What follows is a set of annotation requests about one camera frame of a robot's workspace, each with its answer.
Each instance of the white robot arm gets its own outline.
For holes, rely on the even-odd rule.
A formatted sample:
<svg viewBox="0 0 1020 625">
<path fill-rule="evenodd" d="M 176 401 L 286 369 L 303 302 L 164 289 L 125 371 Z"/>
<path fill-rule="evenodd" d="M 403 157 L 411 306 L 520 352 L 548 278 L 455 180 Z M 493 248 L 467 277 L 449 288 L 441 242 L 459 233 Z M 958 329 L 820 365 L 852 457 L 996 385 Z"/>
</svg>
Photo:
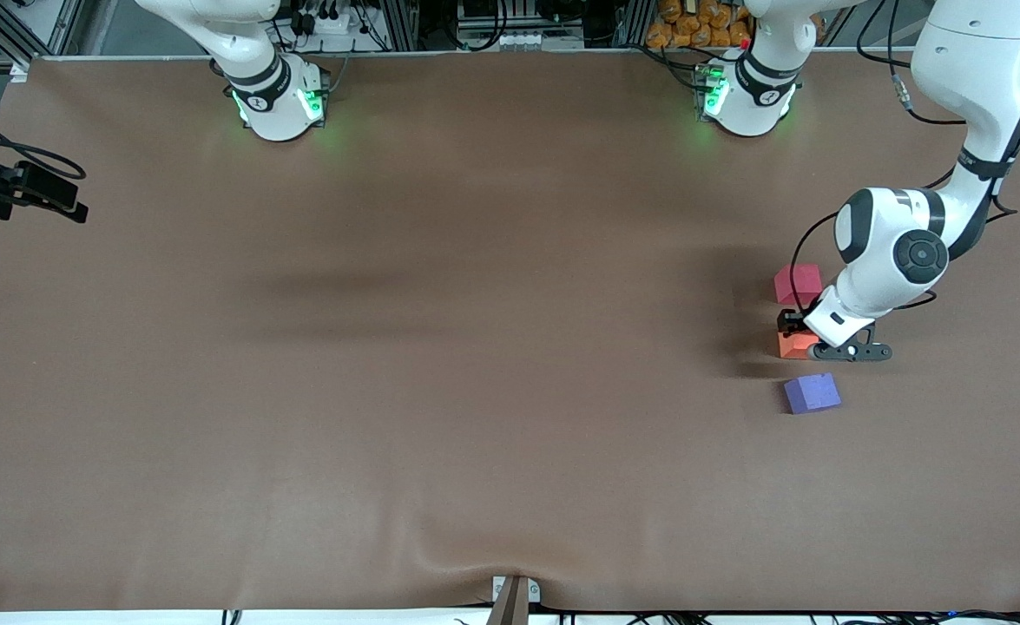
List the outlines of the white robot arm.
<svg viewBox="0 0 1020 625">
<path fill-rule="evenodd" d="M 724 88 L 713 103 L 707 103 L 704 114 L 743 138 L 771 131 L 787 114 L 796 79 L 814 49 L 811 15 L 862 1 L 747 0 L 745 5 L 757 17 L 752 43 L 709 63 L 721 67 Z"/>
<path fill-rule="evenodd" d="M 320 67 L 275 50 L 264 31 L 276 0 L 138 0 L 182 29 L 232 83 L 240 117 L 260 138 L 295 139 L 323 119 L 327 94 Z"/>
<path fill-rule="evenodd" d="M 846 269 L 803 320 L 832 348 L 923 295 L 981 238 L 1020 147 L 1020 1 L 937 0 L 911 70 L 969 132 L 941 190 L 861 190 L 840 209 Z"/>
</svg>

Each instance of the wire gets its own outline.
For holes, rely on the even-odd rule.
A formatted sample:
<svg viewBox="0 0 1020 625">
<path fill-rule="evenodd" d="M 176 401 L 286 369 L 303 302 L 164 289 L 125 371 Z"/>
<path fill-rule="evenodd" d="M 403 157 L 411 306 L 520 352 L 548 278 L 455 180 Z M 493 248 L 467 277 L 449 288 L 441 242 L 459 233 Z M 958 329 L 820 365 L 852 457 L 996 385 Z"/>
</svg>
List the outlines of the wire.
<svg viewBox="0 0 1020 625">
<path fill-rule="evenodd" d="M 447 40 L 451 41 L 453 46 L 457 47 L 457 49 L 459 50 L 465 50 L 468 52 L 481 52 L 482 50 L 487 50 L 493 47 L 495 44 L 499 42 L 499 40 L 502 39 L 502 36 L 505 35 L 506 33 L 506 27 L 510 24 L 510 9 L 506 7 L 505 0 L 499 0 L 498 7 L 495 8 L 494 10 L 494 32 L 491 33 L 490 40 L 488 40 L 486 44 L 482 44 L 478 48 L 471 48 L 468 44 L 459 41 L 457 36 L 453 35 L 453 33 L 451 32 L 450 24 L 453 21 L 455 23 L 458 23 L 458 17 L 455 20 L 452 19 L 451 17 L 452 13 L 450 12 L 450 8 L 453 7 L 453 5 L 454 5 L 453 0 L 444 0 L 444 7 L 443 7 L 444 14 L 442 15 L 444 17 L 443 31 L 444 35 L 447 36 Z M 499 25 L 499 9 L 502 10 L 502 25 Z"/>
<path fill-rule="evenodd" d="M 949 180 L 950 179 L 950 175 L 953 175 L 953 169 L 954 169 L 954 166 L 951 166 L 950 169 L 947 170 L 946 173 L 941 174 L 940 178 L 937 178 L 937 180 L 934 180 L 933 183 L 930 183 L 929 185 L 926 185 L 924 187 L 924 189 L 926 189 L 926 190 L 933 190 L 934 187 L 937 187 L 938 185 L 941 185 L 941 183 L 946 183 L 947 180 Z"/>
<path fill-rule="evenodd" d="M 814 222 L 810 228 L 807 228 L 807 232 L 803 233 L 803 238 L 800 239 L 799 244 L 796 245 L 796 252 L 790 255 L 790 268 L 787 270 L 787 280 L 790 281 L 790 294 L 796 298 L 796 306 L 799 307 L 799 312 L 803 315 L 807 315 L 811 312 L 810 309 L 803 309 L 803 301 L 799 298 L 799 290 L 796 289 L 796 264 L 799 262 L 799 253 L 803 251 L 803 244 L 807 242 L 807 239 L 811 237 L 811 233 L 819 228 L 819 225 L 825 224 L 826 221 L 837 217 L 839 210 L 834 211 L 834 213 L 827 214 L 827 216 Z"/>
<path fill-rule="evenodd" d="M 888 53 L 888 58 L 882 59 L 882 58 L 879 58 L 879 56 L 870 55 L 870 53 L 864 51 L 864 46 L 862 44 L 862 40 L 864 39 L 864 33 L 866 31 L 868 31 L 868 27 L 871 25 L 871 21 L 876 19 L 876 15 L 879 15 L 879 10 L 881 10 L 881 8 L 883 7 L 883 5 L 886 4 L 886 3 L 887 3 L 887 0 L 879 0 L 879 3 L 876 3 L 876 7 L 871 12 L 871 15 L 868 15 L 868 20 L 866 22 L 864 22 L 863 27 L 860 28 L 860 33 L 858 33 L 858 41 L 856 41 L 856 50 L 858 50 L 858 55 L 862 55 L 862 56 L 864 56 L 864 58 L 866 58 L 866 59 L 868 59 L 870 61 L 876 61 L 877 63 L 887 63 L 888 66 L 899 66 L 899 67 L 909 67 L 910 68 L 911 67 L 911 63 L 909 63 L 907 61 L 899 61 L 899 60 L 896 60 L 894 58 L 890 58 L 890 53 Z M 888 39 L 887 39 L 887 44 L 888 44 L 888 46 L 890 46 L 890 44 L 891 44 L 890 37 L 888 37 Z"/>
<path fill-rule="evenodd" d="M 708 88 L 697 86 L 694 83 L 688 83 L 686 79 L 683 79 L 683 76 L 679 75 L 679 70 L 676 70 L 672 62 L 669 61 L 667 59 L 667 56 L 664 55 L 663 48 L 661 48 L 660 50 L 660 56 L 664 59 L 664 67 L 667 67 L 668 73 L 671 73 L 672 79 L 675 79 L 676 82 L 679 82 L 680 85 L 683 85 L 683 87 L 686 87 L 692 91 L 708 91 Z"/>
<path fill-rule="evenodd" d="M 359 23 L 362 23 L 367 29 L 367 35 L 370 36 L 370 40 L 374 41 L 375 45 L 381 48 L 382 52 L 389 52 L 390 47 L 387 46 L 386 40 L 381 38 L 378 29 L 375 28 L 374 20 L 370 18 L 370 11 L 367 11 L 363 0 L 355 0 L 352 3 L 352 8 L 355 9 L 355 14 L 359 17 Z"/>
<path fill-rule="evenodd" d="M 287 39 L 283 36 L 283 29 L 278 28 L 278 17 L 271 17 L 271 25 L 274 27 L 274 35 L 278 37 L 278 47 L 283 48 L 285 52 L 295 50 L 295 47 L 288 44 Z"/>
<path fill-rule="evenodd" d="M 859 4 L 854 4 L 852 5 L 852 7 L 848 8 L 848 11 L 846 11 L 846 17 L 844 17 L 844 19 L 840 20 L 840 22 L 838 22 L 837 29 L 831 35 L 827 35 L 826 39 L 823 39 L 822 41 L 823 44 L 826 44 L 826 46 L 832 46 L 834 44 L 834 40 L 837 39 L 837 36 L 840 35 L 840 33 L 843 33 L 844 29 L 846 29 L 846 24 L 850 20 L 850 17 L 854 16 L 854 11 L 859 6 L 860 6 Z"/>
<path fill-rule="evenodd" d="M 1018 214 L 1018 211 L 1014 208 L 1007 208 L 1000 202 L 1000 196 L 992 196 L 992 205 L 1000 210 L 1000 214 L 993 214 L 992 217 L 988 217 L 984 220 L 985 224 L 990 224 L 997 219 L 1003 219 L 1004 217 L 1011 217 L 1013 214 Z"/>
<path fill-rule="evenodd" d="M 696 67 L 699 67 L 699 63 L 680 63 L 679 61 L 673 61 L 669 60 L 668 58 L 665 58 L 663 48 L 661 48 L 661 52 L 659 53 L 659 55 L 656 52 L 653 52 L 652 49 L 642 46 L 642 44 L 622 44 L 621 48 L 631 48 L 632 50 L 640 50 L 650 59 L 656 61 L 657 63 L 665 64 L 665 66 L 668 67 L 683 68 L 684 70 L 688 71 L 694 71 L 696 70 Z M 711 58 L 719 59 L 730 63 L 735 62 L 736 60 L 736 59 L 723 58 L 723 56 L 716 55 L 714 52 L 703 50 L 702 48 L 688 48 L 688 49 L 694 50 L 696 52 L 701 52 L 707 56 L 711 56 Z"/>
<path fill-rule="evenodd" d="M 43 169 L 54 173 L 55 175 L 61 175 L 62 178 L 70 178 L 70 180 L 81 180 L 85 178 L 85 169 L 76 162 L 69 160 L 57 153 L 52 153 L 52 151 L 44 150 L 43 148 L 37 148 L 34 146 L 29 146 L 26 143 L 15 143 L 13 140 L 6 138 L 4 135 L 0 134 L 0 147 L 10 148 L 16 151 L 16 154 L 21 155 L 21 157 L 35 163 L 35 165 L 41 166 Z M 51 165 L 49 162 L 38 158 L 37 155 L 42 155 L 43 157 L 49 158 L 53 161 L 60 162 L 62 165 L 70 167 L 71 171 L 66 171 L 65 169 L 60 169 L 57 166 Z"/>
<path fill-rule="evenodd" d="M 355 38 L 352 38 L 352 48 L 344 56 L 344 64 L 340 66 L 340 73 L 336 75 L 336 82 L 328 86 L 328 94 L 335 94 L 336 89 L 340 89 L 340 82 L 344 80 L 344 73 L 347 71 L 347 64 L 352 60 L 352 52 L 355 51 Z"/>
<path fill-rule="evenodd" d="M 918 119 L 924 123 L 934 123 L 937 125 L 961 125 L 965 123 L 965 119 L 930 119 L 923 117 L 921 114 L 916 114 L 915 109 L 908 109 L 907 112 L 911 114 L 911 117 Z"/>
<path fill-rule="evenodd" d="M 891 310 L 907 310 L 909 308 L 918 308 L 919 306 L 923 306 L 929 304 L 931 301 L 937 300 L 937 294 L 934 293 L 934 290 L 926 290 L 925 295 L 926 295 L 926 300 L 912 301 L 911 304 L 896 306 L 896 308 Z"/>
<path fill-rule="evenodd" d="M 1017 613 L 999 613 L 999 612 L 986 612 L 982 610 L 967 610 L 965 612 L 950 612 L 944 615 L 927 615 L 926 617 L 919 618 L 911 614 L 902 614 L 899 616 L 899 622 L 903 625 L 941 625 L 942 622 L 952 621 L 954 618 L 989 618 L 993 621 L 1007 621 L 1007 622 L 1017 622 L 1020 624 L 1020 614 Z M 876 625 L 874 622 L 868 621 L 846 621 L 840 625 Z"/>
<path fill-rule="evenodd" d="M 911 96 L 907 94 L 907 88 L 903 86 L 903 79 L 900 79 L 899 74 L 895 71 L 895 60 L 891 59 L 891 44 L 895 39 L 895 13 L 900 10 L 900 0 L 895 0 L 895 4 L 891 4 L 891 16 L 887 22 L 887 71 L 891 74 L 891 79 L 896 82 L 896 88 L 903 94 L 901 100 L 906 97 L 907 101 L 904 102 L 903 109 L 907 111 L 914 119 L 922 121 L 924 123 L 933 123 L 935 125 L 961 125 L 965 123 L 965 119 L 930 119 L 923 117 L 921 114 L 916 114 L 914 106 L 911 104 Z"/>
</svg>

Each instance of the brown table surface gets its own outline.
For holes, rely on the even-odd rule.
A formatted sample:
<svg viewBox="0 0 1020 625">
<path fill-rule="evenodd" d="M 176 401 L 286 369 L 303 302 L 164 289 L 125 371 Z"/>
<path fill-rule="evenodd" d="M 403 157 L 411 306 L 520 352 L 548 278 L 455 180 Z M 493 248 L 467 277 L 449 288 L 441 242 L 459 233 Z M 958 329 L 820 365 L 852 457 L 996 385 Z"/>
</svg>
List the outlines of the brown table surface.
<svg viewBox="0 0 1020 625">
<path fill-rule="evenodd" d="M 745 140 L 632 53 L 358 59 L 272 145 L 203 62 L 34 63 L 92 214 L 0 222 L 0 610 L 1020 609 L 1020 216 L 889 363 L 774 359 L 802 231 L 963 137 L 805 76 Z"/>
</svg>

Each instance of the foam block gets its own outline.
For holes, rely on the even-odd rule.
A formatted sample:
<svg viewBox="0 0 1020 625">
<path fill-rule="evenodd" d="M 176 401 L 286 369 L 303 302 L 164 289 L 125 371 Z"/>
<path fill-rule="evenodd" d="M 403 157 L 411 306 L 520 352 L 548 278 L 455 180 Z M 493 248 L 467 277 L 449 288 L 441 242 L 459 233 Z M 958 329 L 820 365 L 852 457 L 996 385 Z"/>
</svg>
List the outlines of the foam block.
<svg viewBox="0 0 1020 625">
<path fill-rule="evenodd" d="M 780 359 L 805 360 L 807 350 L 819 343 L 819 337 L 814 332 L 796 332 L 788 336 L 784 336 L 783 332 L 776 332 L 776 336 L 779 336 Z"/>
<path fill-rule="evenodd" d="M 776 285 L 776 301 L 779 304 L 796 304 L 796 298 L 790 293 L 790 265 L 776 273 L 773 280 Z M 799 300 L 803 306 L 808 306 L 816 297 L 822 295 L 822 273 L 818 265 L 796 265 L 796 289 L 799 290 Z"/>
<path fill-rule="evenodd" d="M 784 392 L 787 393 L 790 411 L 796 415 L 825 411 L 843 403 L 832 373 L 815 373 L 789 380 L 784 383 Z"/>
</svg>

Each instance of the red block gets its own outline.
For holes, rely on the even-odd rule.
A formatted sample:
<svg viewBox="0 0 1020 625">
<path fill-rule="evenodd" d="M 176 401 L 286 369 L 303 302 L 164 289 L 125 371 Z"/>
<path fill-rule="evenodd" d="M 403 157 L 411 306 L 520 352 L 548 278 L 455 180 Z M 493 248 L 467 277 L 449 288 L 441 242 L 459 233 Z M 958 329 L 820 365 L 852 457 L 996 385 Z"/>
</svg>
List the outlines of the red block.
<svg viewBox="0 0 1020 625">
<path fill-rule="evenodd" d="M 776 301 L 779 304 L 796 304 L 796 298 L 790 293 L 790 265 L 776 273 Z M 796 290 L 803 306 L 810 305 L 816 297 L 822 295 L 822 274 L 818 265 L 796 265 Z"/>
<path fill-rule="evenodd" d="M 807 350 L 819 343 L 819 337 L 814 332 L 796 332 L 788 336 L 784 336 L 783 332 L 776 332 L 776 336 L 779 336 L 780 359 L 807 360 Z"/>
</svg>

